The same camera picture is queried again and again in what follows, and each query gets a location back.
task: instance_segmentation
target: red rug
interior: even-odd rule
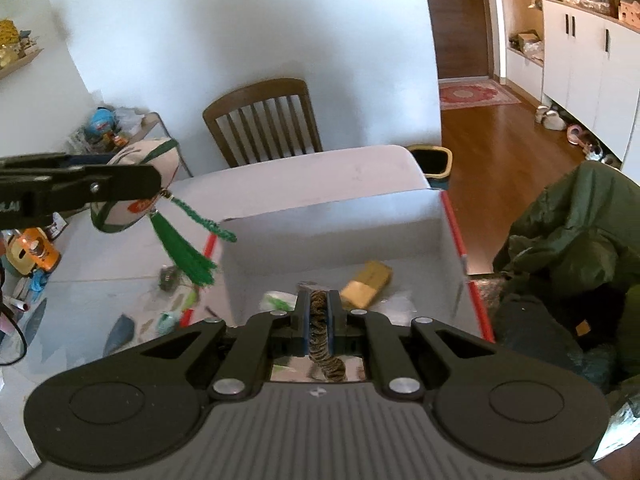
[[[440,109],[476,106],[514,105],[520,101],[491,79],[485,81],[440,83]]]

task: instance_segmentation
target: small cardboard box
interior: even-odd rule
[[[524,46],[529,43],[537,43],[540,41],[538,35],[533,32],[521,32],[518,34],[518,45],[520,47],[520,51],[524,52]]]
[[[484,306],[466,276],[466,254],[446,192],[420,189],[321,203],[224,222],[221,271],[207,304],[231,325],[258,312],[268,290],[298,283],[343,290],[365,263],[393,270],[389,287],[407,291],[414,317],[427,316],[492,339]]]

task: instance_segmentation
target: dark green coat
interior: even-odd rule
[[[640,187],[605,164],[582,163],[548,186],[513,223],[494,270],[520,281],[548,271],[549,292],[557,300],[604,283],[628,291],[640,284]],[[630,290],[626,299],[616,347],[625,372],[636,376],[640,290]]]

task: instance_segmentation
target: white cabinet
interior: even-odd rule
[[[608,22],[600,16],[580,10],[571,13],[571,77],[566,109],[589,130],[593,130],[598,108],[605,55],[605,23]]]
[[[640,34],[611,22],[605,22],[605,30],[608,52],[604,58],[593,131],[623,160],[640,96]],[[636,136],[640,137],[640,128]]]
[[[545,71],[543,92],[566,108],[571,75],[573,43],[570,35],[571,9],[542,1],[545,16]]]
[[[622,173],[640,186],[640,110],[636,115],[636,128],[631,135],[631,142],[622,164]]]
[[[640,137],[640,33],[559,2],[543,10],[543,92],[623,160],[634,127]]]
[[[507,49],[507,78],[542,101],[542,67],[510,48]]]

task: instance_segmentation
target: rope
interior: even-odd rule
[[[339,383],[345,380],[346,369],[342,360],[329,354],[325,292],[316,290],[311,294],[309,314],[309,357],[329,382]]]
[[[176,198],[175,196],[173,196],[172,193],[169,190],[164,189],[160,193],[162,194],[162,196],[164,196],[165,198],[168,198],[169,200],[171,200],[171,202],[173,202],[180,209],[182,209],[185,213],[187,213],[187,215],[194,222],[200,224],[207,231],[209,231],[212,234],[215,234],[221,240],[225,240],[227,242],[235,242],[236,240],[238,240],[236,238],[236,235],[233,234],[231,231],[227,231],[227,230],[221,228],[213,220],[209,220],[208,218],[203,218],[198,213],[196,213],[189,205],[184,203],[179,198]]]

